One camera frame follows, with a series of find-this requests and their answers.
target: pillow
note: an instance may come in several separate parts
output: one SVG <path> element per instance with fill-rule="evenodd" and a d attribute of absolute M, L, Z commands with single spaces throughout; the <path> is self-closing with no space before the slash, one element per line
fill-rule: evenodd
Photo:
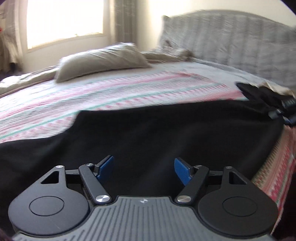
<path fill-rule="evenodd" d="M 149 68 L 147 60 L 133 43 L 118 43 L 64 57 L 55 75 L 56 82 L 112 69 Z"/>
<path fill-rule="evenodd" d="M 167 63 L 176 61 L 186 61 L 191 52 L 183 48 L 172 48 L 163 46 L 162 48 L 152 49 L 141 52 L 149 63 Z"/>

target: bedroom floor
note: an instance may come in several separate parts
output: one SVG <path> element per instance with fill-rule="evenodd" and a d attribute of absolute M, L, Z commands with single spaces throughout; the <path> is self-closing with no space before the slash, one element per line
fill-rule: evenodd
<path fill-rule="evenodd" d="M 286 237 L 296 237 L 296 173 L 292 178 L 281 222 L 273 236 L 278 240 Z"/>

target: headboard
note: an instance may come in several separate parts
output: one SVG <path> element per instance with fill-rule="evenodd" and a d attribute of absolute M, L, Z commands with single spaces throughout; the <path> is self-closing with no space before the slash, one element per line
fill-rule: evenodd
<path fill-rule="evenodd" d="M 159 46 L 296 86 L 296 31 L 270 19 L 238 11 L 197 11 L 163 17 Z"/>

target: sheer curtain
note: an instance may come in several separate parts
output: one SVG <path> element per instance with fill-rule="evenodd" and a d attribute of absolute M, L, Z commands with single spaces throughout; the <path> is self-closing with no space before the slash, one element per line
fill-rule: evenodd
<path fill-rule="evenodd" d="M 137 44 L 137 0 L 110 0 L 111 42 Z"/>
<path fill-rule="evenodd" d="M 7 73 L 22 68 L 22 48 L 18 28 L 19 0 L 6 0 L 3 4 L 4 12 L 1 21 L 3 31 L 0 33 L 0 72 Z"/>

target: pink and teal patterned blanket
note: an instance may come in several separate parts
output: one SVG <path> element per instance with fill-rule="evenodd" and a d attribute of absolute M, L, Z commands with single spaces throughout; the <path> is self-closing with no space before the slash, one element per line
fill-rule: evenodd
<path fill-rule="evenodd" d="M 193 65 L 91 75 L 56 84 L 53 80 L 0 99 L 0 143 L 44 138 L 71 126 L 80 110 L 117 110 L 217 99 L 244 99 L 233 84 L 197 74 Z M 253 183 L 278 205 L 280 213 L 295 168 L 294 129 L 285 127 L 270 157 Z"/>

